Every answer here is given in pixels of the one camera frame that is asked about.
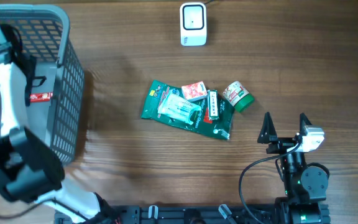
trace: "snack bag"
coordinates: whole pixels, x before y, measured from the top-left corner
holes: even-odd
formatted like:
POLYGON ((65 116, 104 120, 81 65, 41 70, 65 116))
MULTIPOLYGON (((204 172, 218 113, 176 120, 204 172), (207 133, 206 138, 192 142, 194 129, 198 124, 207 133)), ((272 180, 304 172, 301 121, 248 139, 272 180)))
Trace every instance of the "snack bag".
POLYGON ((193 110, 186 123, 158 113, 158 108, 169 94, 183 98, 181 88, 154 80, 146 96, 141 118, 154 119, 169 126, 193 131, 212 138, 226 140, 230 138, 234 107, 227 100, 218 95, 219 119, 215 120, 209 119, 207 99, 192 102, 201 107, 201 111, 193 110))

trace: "wooden surface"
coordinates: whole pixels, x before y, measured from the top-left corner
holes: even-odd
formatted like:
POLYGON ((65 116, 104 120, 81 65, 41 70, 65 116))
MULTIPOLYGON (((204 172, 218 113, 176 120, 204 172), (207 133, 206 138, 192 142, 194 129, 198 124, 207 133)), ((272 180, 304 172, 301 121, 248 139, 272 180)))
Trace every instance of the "wooden surface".
MULTIPOLYGON (((180 2, 62 4, 86 70, 78 157, 67 177, 111 205, 240 203, 241 170, 266 157, 256 143, 264 113, 279 136, 299 114, 326 132, 308 162, 331 171, 333 223, 358 223, 358 2, 217 2, 208 7, 208 44, 180 45, 180 2), (220 93, 239 80, 256 102, 236 113, 219 141, 140 119, 152 80, 202 80, 220 93)), ((284 196, 273 162, 244 180, 250 203, 284 196)), ((23 208, 0 199, 0 212, 23 208)), ((51 223, 41 208, 10 223, 51 223)))

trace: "wooden table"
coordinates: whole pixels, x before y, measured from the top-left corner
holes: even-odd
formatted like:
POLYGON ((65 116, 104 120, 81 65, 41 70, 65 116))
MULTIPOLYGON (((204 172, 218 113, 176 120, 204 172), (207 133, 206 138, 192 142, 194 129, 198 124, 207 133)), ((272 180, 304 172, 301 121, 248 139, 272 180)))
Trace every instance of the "wooden table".
MULTIPOLYGON (((67 177, 111 205, 240 204, 241 170, 266 157, 256 143, 264 113, 279 136, 299 114, 326 132, 308 162, 331 171, 333 223, 358 223, 358 2, 215 2, 208 44, 180 45, 180 2, 61 4, 86 70, 78 158, 67 177), (256 102, 236 113, 229 141, 140 118, 152 80, 202 80, 220 93, 239 80, 256 102)), ((245 177, 250 203, 284 196, 273 162, 245 177)), ((24 208, 0 198, 0 212, 24 208)), ((51 223, 40 208, 9 223, 51 223)))

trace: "basket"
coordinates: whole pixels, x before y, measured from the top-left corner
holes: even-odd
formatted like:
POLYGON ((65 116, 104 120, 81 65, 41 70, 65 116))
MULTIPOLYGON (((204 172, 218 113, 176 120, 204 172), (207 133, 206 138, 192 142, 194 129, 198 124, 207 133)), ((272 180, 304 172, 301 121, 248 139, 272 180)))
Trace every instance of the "basket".
POLYGON ((47 77, 32 93, 53 92, 50 101, 26 108, 29 128, 66 165, 75 155, 84 90, 84 71, 68 38, 70 20, 57 6, 5 4, 3 23, 19 30, 23 53, 37 58, 35 76, 47 77))

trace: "can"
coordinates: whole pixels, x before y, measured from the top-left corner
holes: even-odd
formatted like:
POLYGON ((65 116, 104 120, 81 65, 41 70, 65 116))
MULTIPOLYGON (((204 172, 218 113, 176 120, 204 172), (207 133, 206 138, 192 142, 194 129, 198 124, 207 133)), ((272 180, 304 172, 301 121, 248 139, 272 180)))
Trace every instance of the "can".
POLYGON ((239 113, 248 108, 255 100, 239 81, 230 84, 223 91, 223 96, 239 113))

